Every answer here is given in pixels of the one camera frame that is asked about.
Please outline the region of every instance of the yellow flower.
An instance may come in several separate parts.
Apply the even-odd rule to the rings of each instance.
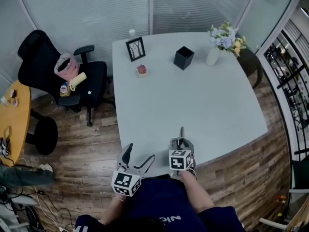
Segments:
[[[241,44],[240,44],[239,41],[235,41],[235,42],[234,42],[234,46],[235,46],[236,48],[240,48],[240,47],[241,47]]]
[[[236,47],[234,49],[234,52],[237,54],[237,56],[239,57],[239,53],[240,53],[240,48],[239,47]]]

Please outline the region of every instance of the pink bag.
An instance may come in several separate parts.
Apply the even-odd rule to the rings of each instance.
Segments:
[[[67,62],[67,66],[63,70],[58,71],[59,67],[62,69],[63,66],[61,65],[65,65]],[[79,63],[76,62],[75,58],[70,53],[62,54],[54,68],[55,74],[66,81],[70,81],[76,77],[78,75],[78,71]]]

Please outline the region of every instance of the picture frame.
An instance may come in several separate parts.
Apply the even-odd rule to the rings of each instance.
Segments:
[[[127,41],[126,47],[129,52],[131,62],[146,56],[142,37]]]

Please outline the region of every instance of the black stool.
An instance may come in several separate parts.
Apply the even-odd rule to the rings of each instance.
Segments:
[[[55,121],[50,117],[44,117],[31,109],[30,115],[38,119],[34,135],[27,133],[26,143],[35,145],[42,155],[49,155],[56,147],[58,140],[58,128]]]

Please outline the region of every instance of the small red object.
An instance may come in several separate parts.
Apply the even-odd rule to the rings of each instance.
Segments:
[[[146,74],[147,73],[145,65],[142,65],[142,64],[137,67],[137,71],[138,71],[139,74]]]

